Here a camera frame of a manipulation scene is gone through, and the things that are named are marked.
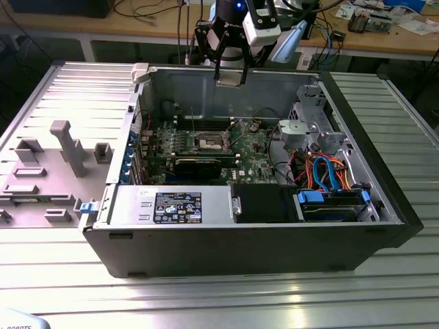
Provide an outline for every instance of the blue connector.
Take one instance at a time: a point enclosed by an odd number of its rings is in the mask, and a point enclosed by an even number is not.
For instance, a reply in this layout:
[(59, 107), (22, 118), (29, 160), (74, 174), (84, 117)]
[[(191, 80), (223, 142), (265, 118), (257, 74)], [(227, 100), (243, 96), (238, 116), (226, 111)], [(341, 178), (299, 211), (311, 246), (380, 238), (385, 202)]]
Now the blue connector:
[(132, 148), (127, 147), (127, 148), (125, 149), (125, 154), (131, 156), (133, 153), (134, 153), (134, 150), (133, 150)]
[(124, 162), (122, 163), (122, 171), (128, 171), (131, 169), (131, 162)]
[(123, 171), (121, 172), (121, 175), (119, 177), (120, 181), (122, 184), (127, 184), (128, 181), (130, 180), (130, 176), (127, 173), (124, 173)]
[(128, 140), (130, 142), (135, 142), (137, 141), (137, 138), (138, 138), (137, 134), (130, 130), (130, 134), (128, 135)]
[(95, 214), (99, 211), (100, 202), (83, 202), (80, 207), (82, 214)]
[(322, 192), (319, 191), (301, 191), (297, 195), (299, 203), (324, 203)]
[(361, 196), (363, 197), (364, 202), (368, 203), (370, 201), (370, 195), (368, 191), (361, 192)]

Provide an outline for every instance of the white device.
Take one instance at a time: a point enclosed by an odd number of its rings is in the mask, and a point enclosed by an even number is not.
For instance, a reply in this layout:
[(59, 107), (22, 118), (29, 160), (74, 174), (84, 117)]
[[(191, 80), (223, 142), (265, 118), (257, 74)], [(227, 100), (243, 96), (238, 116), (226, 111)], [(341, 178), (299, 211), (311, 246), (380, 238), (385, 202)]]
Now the white device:
[[(257, 9), (256, 11), (259, 16), (269, 16), (270, 14), (268, 9)], [(247, 13), (244, 19), (243, 28), (248, 44), (251, 47), (272, 45), (281, 35), (281, 27), (279, 24), (271, 29), (257, 29), (253, 24), (250, 12)]]

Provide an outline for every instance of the motherboard chip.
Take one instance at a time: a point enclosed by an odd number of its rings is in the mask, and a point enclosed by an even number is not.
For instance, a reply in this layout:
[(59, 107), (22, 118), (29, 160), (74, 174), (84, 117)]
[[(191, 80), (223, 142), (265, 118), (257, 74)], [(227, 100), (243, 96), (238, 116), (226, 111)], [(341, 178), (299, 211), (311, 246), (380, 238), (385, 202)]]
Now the motherboard chip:
[(222, 149), (222, 137), (219, 134), (199, 134), (198, 147), (200, 149)]

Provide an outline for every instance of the electronics on desk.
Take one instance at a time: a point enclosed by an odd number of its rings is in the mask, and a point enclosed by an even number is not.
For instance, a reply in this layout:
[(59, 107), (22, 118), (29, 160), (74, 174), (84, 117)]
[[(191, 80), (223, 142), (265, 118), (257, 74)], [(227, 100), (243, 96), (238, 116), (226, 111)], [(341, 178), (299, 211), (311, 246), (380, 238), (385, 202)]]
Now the electronics on desk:
[(9, 3), (15, 12), (104, 19), (115, 0), (9, 0)]

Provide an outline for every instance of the sticker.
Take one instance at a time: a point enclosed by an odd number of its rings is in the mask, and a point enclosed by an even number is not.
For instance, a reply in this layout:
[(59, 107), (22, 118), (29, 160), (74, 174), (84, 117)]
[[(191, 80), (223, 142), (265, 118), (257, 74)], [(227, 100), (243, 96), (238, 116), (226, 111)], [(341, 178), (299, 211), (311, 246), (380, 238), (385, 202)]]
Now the sticker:
[(201, 193), (156, 193), (154, 223), (202, 223)]
[(156, 193), (157, 193), (157, 188), (152, 188), (152, 187), (140, 188), (137, 191), (137, 195), (139, 197), (153, 197)]

